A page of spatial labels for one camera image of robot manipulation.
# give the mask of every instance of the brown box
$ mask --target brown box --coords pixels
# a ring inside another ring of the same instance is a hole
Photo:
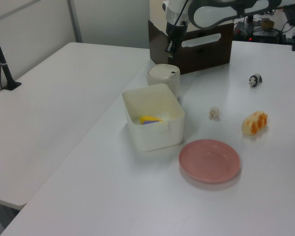
[[[148,21],[150,58],[156,64],[171,64],[179,67],[181,74],[202,70],[230,62],[234,24],[220,25],[210,30],[195,30],[187,32],[183,41],[208,36],[216,33],[221,38],[194,47],[180,47],[171,57],[165,49],[168,46],[168,36],[160,31],[151,21]]]

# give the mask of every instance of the cup lid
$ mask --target cup lid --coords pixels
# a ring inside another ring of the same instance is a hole
[[[169,78],[175,76],[179,72],[179,68],[175,65],[158,64],[149,70],[148,75],[155,78]]]

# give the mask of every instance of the small white figurine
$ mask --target small white figurine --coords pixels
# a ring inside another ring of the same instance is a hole
[[[250,77],[249,84],[252,88],[254,88],[258,83],[262,83],[262,78],[260,74],[256,73]]]
[[[210,109],[210,118],[218,118],[220,115],[220,111],[217,107],[211,107]]]

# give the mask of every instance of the yellow object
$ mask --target yellow object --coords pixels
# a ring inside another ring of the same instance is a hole
[[[248,116],[241,125],[244,134],[255,134],[266,126],[267,114],[257,111]]]
[[[141,116],[140,117],[141,124],[143,124],[144,121],[153,121],[153,120],[163,121],[162,119],[159,119],[159,118],[156,118],[156,117],[151,117],[151,116]]]

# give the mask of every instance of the plastic bin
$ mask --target plastic bin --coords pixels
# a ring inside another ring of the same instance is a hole
[[[149,151],[181,142],[185,112],[167,85],[124,91],[122,97],[128,127],[138,150]],[[141,116],[163,121],[142,125]]]

